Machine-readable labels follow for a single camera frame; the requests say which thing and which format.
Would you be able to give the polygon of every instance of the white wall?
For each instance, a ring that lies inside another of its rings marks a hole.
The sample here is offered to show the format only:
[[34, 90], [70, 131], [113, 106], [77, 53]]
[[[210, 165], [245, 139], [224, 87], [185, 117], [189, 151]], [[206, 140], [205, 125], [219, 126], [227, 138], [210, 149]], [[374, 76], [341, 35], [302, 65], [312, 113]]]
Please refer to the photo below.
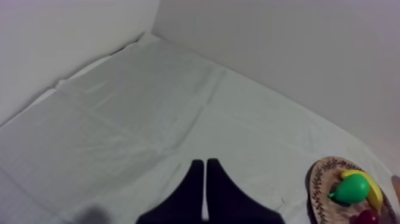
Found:
[[154, 33], [280, 92], [400, 159], [400, 3], [162, 0]]
[[150, 30], [159, 0], [0, 0], [0, 124]]

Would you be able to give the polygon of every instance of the red fruit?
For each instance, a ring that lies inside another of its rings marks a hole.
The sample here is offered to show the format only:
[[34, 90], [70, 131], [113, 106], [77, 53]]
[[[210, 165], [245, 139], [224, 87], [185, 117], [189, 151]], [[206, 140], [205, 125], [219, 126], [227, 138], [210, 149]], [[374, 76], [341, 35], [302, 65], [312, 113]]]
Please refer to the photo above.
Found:
[[379, 224], [379, 215], [374, 210], [364, 210], [355, 219], [354, 224]]

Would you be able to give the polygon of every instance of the pear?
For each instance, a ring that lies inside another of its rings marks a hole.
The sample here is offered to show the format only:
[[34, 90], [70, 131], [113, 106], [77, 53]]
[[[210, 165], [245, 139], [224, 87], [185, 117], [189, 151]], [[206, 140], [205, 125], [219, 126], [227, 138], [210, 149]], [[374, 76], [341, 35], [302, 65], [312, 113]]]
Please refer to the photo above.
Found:
[[337, 186], [336, 191], [329, 194], [329, 197], [334, 197], [336, 201], [343, 203], [355, 204], [364, 201], [369, 192], [370, 184], [366, 178], [360, 174], [354, 174], [344, 179]]

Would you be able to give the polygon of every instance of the fake fruit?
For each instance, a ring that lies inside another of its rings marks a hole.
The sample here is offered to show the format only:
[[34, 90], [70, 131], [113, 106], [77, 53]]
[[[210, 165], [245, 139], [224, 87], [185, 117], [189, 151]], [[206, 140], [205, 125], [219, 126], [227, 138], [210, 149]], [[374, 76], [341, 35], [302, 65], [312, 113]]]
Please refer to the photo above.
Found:
[[355, 219], [354, 224], [379, 224], [379, 215], [374, 210], [364, 210]]
[[370, 205], [378, 212], [378, 214], [380, 214], [380, 209], [382, 208], [383, 204], [383, 195], [378, 184], [376, 184], [376, 182], [371, 178], [371, 176], [368, 173], [360, 170], [345, 171], [342, 173], [342, 178], [346, 179], [354, 174], [362, 175], [370, 184], [370, 192], [368, 194], [367, 199]]
[[370, 192], [370, 184], [368, 181], [360, 174], [354, 174], [340, 183], [334, 193], [329, 194], [330, 198], [335, 198], [335, 200], [355, 204], [364, 201]]

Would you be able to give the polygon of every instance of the wicker plate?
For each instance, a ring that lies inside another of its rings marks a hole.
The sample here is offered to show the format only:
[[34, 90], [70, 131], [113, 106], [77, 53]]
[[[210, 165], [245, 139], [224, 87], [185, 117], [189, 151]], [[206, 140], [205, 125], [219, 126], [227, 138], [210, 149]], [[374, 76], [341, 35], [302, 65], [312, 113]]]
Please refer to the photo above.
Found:
[[[341, 206], [328, 198], [334, 187], [342, 180], [340, 174], [346, 170], [362, 170], [356, 164], [339, 157], [325, 157], [317, 161], [310, 175], [310, 202], [318, 224], [349, 224], [365, 209], [371, 209], [365, 200], [350, 207]], [[381, 224], [397, 224], [392, 206], [383, 193]]]

